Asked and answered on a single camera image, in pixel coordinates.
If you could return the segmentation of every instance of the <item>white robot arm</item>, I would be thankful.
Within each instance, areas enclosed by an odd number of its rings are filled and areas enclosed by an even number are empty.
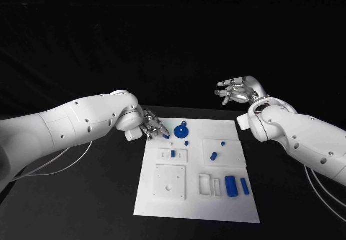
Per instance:
[[[76,99],[45,112],[0,121],[0,192],[20,170],[49,154],[104,137],[115,127],[128,141],[143,132],[170,138],[156,114],[125,90]]]
[[[241,129],[251,129],[261,142],[279,142],[295,160],[346,186],[346,131],[300,115],[287,102],[267,95],[252,76],[219,82],[218,86],[228,86],[215,91],[225,97],[223,105],[229,101],[251,104],[248,113],[236,118]]]

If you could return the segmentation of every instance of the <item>white cable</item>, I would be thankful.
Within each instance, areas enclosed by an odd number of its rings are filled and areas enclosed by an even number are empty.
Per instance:
[[[307,166],[305,166],[305,165],[304,165],[304,171],[305,171],[305,175],[307,175],[307,178],[308,178],[308,182],[310,182],[310,184],[311,184],[311,188],[313,188],[313,190],[314,190],[314,192],[316,192],[320,200],[323,201],[323,203],[326,204],[326,206],[329,207],[329,209],[331,210],[331,212],[334,213],[334,215],[346,222],[344,218],[337,214],[337,212],[336,212],[336,211],[333,210],[333,208],[329,206],[329,204],[326,203],[323,197],[320,196],[320,194],[318,194],[318,192],[317,192],[317,190],[316,190],[314,184],[313,184],[311,179],[310,179],[310,176],[308,176],[308,169],[307,169]]]
[[[86,154],[91,146],[92,146],[92,142],[89,143],[88,149],[86,149],[86,151],[83,152],[83,154],[82,154],[82,156],[79,157],[79,159],[78,159],[68,167],[65,167],[62,170],[55,171],[55,172],[52,172],[52,173],[27,175],[27,177],[47,176],[47,175],[53,175],[53,174],[57,174],[57,173],[60,173],[62,171],[65,171],[65,170],[66,170],[68,168],[70,168],[70,167],[78,163],[78,161],[82,159],[82,157],[85,156],[85,154]]]
[[[331,193],[327,191],[327,189],[324,188],[324,186],[323,186],[323,184],[321,184],[321,182],[320,182],[320,180],[318,180],[318,178],[317,178],[317,176],[316,176],[316,172],[311,170],[311,174],[313,174],[313,176],[314,176],[314,178],[316,178],[316,180],[317,180],[317,182],[318,182],[318,185],[320,185],[320,187],[321,187],[321,189],[324,190],[324,192],[329,194],[329,196],[346,207],[346,204],[331,195]]]
[[[50,160],[45,165],[42,165],[40,167],[37,167],[34,170],[32,170],[30,172],[27,172],[24,175],[14,177],[13,180],[11,180],[11,182],[16,181],[16,180],[19,180],[19,179],[21,179],[21,178],[24,178],[24,177],[27,177],[30,174],[33,174],[36,171],[39,171],[46,165],[49,165],[49,164],[65,154],[65,152],[66,152],[69,149],[70,149],[70,147],[69,147],[69,148],[59,154],[59,156],[57,156],[53,160]]]

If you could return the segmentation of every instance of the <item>robotic hand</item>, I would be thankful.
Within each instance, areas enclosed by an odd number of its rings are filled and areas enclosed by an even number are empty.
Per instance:
[[[0,192],[20,170],[37,159],[104,137],[112,127],[128,141],[143,132],[170,139],[170,132],[150,110],[143,110],[125,90],[76,99],[62,106],[0,121]]]
[[[236,118],[242,130],[254,137],[277,141],[287,154],[310,169],[346,186],[346,131],[308,115],[300,115],[292,106],[272,98],[252,76],[218,83],[225,90],[215,94],[229,101],[249,103],[248,113]]]

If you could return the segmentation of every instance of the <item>black table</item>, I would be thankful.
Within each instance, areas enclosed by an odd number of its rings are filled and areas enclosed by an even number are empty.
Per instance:
[[[243,114],[238,111],[150,108],[161,118],[236,120]],[[145,138],[128,142],[124,132],[112,129],[66,171],[17,181],[0,206],[0,239],[344,237],[346,223],[318,200],[303,165],[285,154],[277,142],[258,142],[251,130],[241,131],[238,125],[236,129],[261,224],[134,216]],[[73,147],[40,173],[66,167],[86,147],[88,144]],[[36,161],[26,172],[56,155]],[[346,188],[324,177],[320,180],[344,200]],[[337,211],[343,211],[329,198],[327,202]]]

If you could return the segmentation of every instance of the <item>black background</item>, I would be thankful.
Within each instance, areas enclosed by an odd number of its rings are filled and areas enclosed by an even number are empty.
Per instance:
[[[346,129],[344,23],[333,0],[3,3],[1,114],[121,89],[141,105],[246,111],[213,92],[251,75],[298,113]]]

